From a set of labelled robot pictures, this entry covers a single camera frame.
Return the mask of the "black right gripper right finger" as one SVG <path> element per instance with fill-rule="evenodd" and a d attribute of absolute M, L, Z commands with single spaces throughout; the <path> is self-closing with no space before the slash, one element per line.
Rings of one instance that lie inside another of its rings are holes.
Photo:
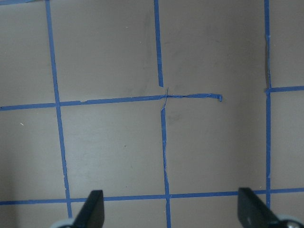
<path fill-rule="evenodd" d="M 250 189 L 239 188 L 237 218 L 244 228 L 302 228 L 304 224 L 291 216 L 277 216 Z"/>

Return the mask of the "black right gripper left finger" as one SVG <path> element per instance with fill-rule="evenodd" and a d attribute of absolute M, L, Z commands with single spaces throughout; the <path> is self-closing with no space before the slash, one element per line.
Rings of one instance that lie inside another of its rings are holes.
<path fill-rule="evenodd" d="M 105 222 L 104 195 L 102 190 L 90 192 L 76 218 L 59 220 L 51 228 L 102 228 Z"/>

